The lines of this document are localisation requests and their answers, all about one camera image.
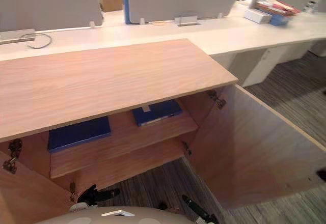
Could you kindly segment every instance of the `white box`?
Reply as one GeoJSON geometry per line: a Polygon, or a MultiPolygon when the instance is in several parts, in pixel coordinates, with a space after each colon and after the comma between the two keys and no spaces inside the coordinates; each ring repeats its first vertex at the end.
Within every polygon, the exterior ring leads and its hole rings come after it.
{"type": "Polygon", "coordinates": [[[257,9],[247,9],[244,13],[244,18],[252,20],[258,24],[265,24],[269,23],[271,15],[257,9]]]}

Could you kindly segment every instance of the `blue box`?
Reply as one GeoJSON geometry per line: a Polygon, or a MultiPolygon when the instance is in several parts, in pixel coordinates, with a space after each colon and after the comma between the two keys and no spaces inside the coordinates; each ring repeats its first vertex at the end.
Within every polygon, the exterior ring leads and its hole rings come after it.
{"type": "Polygon", "coordinates": [[[272,17],[270,19],[270,24],[274,26],[285,26],[292,19],[290,17],[286,17],[280,14],[271,14],[272,17]]]}
{"type": "Polygon", "coordinates": [[[55,153],[111,135],[107,116],[49,131],[48,151],[55,153]]]}
{"type": "Polygon", "coordinates": [[[132,110],[138,126],[144,126],[182,113],[182,109],[174,99],[149,105],[149,108],[150,111],[148,112],[145,112],[142,107],[132,110]]]}

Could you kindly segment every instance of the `blue book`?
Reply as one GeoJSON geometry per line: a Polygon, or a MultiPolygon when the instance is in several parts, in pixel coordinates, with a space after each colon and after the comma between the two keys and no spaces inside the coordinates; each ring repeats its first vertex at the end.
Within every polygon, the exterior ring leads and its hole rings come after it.
{"type": "Polygon", "coordinates": [[[144,126],[164,118],[179,115],[182,113],[182,109],[180,108],[177,101],[172,99],[165,102],[149,105],[145,110],[143,107],[135,108],[132,110],[132,113],[137,122],[137,125],[144,126]]]}
{"type": "Polygon", "coordinates": [[[49,131],[48,151],[55,153],[111,135],[107,116],[49,131]]]}

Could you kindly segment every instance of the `gray striped carpet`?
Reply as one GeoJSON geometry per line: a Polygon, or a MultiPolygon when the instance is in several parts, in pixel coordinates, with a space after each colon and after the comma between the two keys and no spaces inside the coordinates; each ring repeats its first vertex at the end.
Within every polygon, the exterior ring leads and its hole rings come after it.
{"type": "Polygon", "coordinates": [[[326,146],[326,58],[308,52],[246,90],[326,146]]]}
{"type": "MultiPolygon", "coordinates": [[[[246,88],[315,139],[326,145],[326,59],[307,53],[279,64],[259,85],[246,88]]],[[[196,201],[220,223],[326,223],[326,186],[275,201],[226,211],[182,158],[115,184],[121,194],[105,206],[156,208],[161,201],[195,221],[197,216],[181,195],[196,201]]]]}

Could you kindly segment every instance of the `wooden shelf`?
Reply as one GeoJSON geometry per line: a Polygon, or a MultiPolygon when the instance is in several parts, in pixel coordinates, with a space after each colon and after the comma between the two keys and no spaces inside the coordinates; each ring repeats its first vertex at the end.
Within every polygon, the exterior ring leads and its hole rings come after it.
{"type": "Polygon", "coordinates": [[[109,120],[111,136],[51,154],[50,177],[57,178],[198,128],[184,108],[180,115],[143,127],[136,125],[131,111],[111,115],[109,120]]]}
{"type": "Polygon", "coordinates": [[[112,186],[182,156],[181,141],[171,138],[76,172],[76,191],[79,194],[93,184],[98,189],[112,186]]]}

